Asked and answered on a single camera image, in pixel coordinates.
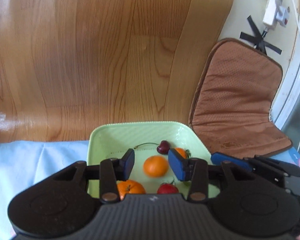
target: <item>wood grain surface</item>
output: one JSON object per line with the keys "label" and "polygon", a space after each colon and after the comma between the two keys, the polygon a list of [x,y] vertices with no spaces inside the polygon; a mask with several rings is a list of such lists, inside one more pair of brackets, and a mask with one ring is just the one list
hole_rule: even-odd
{"label": "wood grain surface", "polygon": [[233,0],[0,0],[0,142],[187,123]]}

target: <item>light blue cloth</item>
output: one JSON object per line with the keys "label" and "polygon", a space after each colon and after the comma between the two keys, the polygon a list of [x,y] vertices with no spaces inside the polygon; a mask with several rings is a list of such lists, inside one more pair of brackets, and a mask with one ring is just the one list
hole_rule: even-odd
{"label": "light blue cloth", "polygon": [[300,167],[300,154],[297,152],[297,150],[294,147],[290,148],[285,152],[277,154],[271,158],[275,160],[287,162],[287,163],[292,163]]}
{"label": "light blue cloth", "polygon": [[11,199],[19,192],[78,160],[86,160],[88,141],[0,144],[0,240],[12,237],[7,216]]}

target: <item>ribbed black plastic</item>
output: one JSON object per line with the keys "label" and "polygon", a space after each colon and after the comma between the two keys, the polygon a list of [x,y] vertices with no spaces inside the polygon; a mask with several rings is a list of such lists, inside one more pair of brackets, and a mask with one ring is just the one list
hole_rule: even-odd
{"label": "ribbed black plastic", "polygon": [[[18,235],[15,240],[29,240]],[[58,240],[253,240],[220,225],[204,204],[176,195],[127,195],[118,204],[103,205],[81,230]],[[286,234],[267,240],[292,240]]]}

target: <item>blue gripper pad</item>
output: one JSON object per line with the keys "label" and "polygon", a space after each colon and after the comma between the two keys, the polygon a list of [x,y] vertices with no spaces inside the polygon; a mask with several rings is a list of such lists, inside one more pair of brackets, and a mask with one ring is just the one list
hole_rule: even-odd
{"label": "blue gripper pad", "polygon": [[230,161],[230,162],[237,164],[238,166],[246,169],[247,171],[252,171],[252,168],[250,167],[250,165],[247,162],[245,162],[241,159],[232,157],[232,156],[225,155],[223,153],[219,153],[219,152],[216,152],[211,155],[211,161],[214,165],[221,165],[221,163],[223,161]]}
{"label": "blue gripper pad", "polygon": [[186,172],[183,170],[183,161],[185,159],[174,149],[170,149],[168,152],[168,162],[173,170],[173,173],[180,181],[186,180]]}
{"label": "blue gripper pad", "polygon": [[120,160],[123,163],[123,176],[125,180],[129,179],[130,177],[134,160],[135,153],[133,149],[129,149]]}

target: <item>orange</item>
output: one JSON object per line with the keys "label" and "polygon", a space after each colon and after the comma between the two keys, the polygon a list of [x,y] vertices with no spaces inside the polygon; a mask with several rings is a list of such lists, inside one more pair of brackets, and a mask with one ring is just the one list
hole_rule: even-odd
{"label": "orange", "polygon": [[132,179],[122,181],[118,183],[118,191],[120,199],[123,200],[126,194],[145,194],[145,188],[139,183]]}
{"label": "orange", "polygon": [[143,172],[149,177],[162,177],[167,173],[168,169],[168,161],[160,155],[149,157],[143,164]]}
{"label": "orange", "polygon": [[182,148],[175,148],[175,150],[182,156],[184,157],[185,159],[187,158],[187,153],[184,149]]}

